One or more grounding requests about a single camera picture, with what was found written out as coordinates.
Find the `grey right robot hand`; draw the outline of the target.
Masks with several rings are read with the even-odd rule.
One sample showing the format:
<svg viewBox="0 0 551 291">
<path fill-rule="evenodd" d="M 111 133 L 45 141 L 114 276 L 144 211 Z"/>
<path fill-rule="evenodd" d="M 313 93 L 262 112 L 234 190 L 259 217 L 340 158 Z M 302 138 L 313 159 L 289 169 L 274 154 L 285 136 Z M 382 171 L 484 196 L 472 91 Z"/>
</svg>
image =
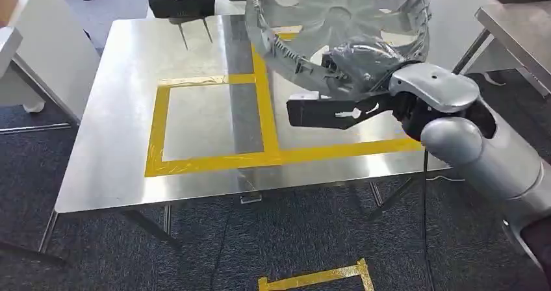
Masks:
<svg viewBox="0 0 551 291">
<path fill-rule="evenodd" d="M 407 53 L 409 47 L 394 47 L 373 37 L 353 37 L 322 57 L 327 68 L 329 96 L 358 100 L 389 91 L 392 74 L 410 64 L 425 61 L 422 54 Z"/>
</svg>

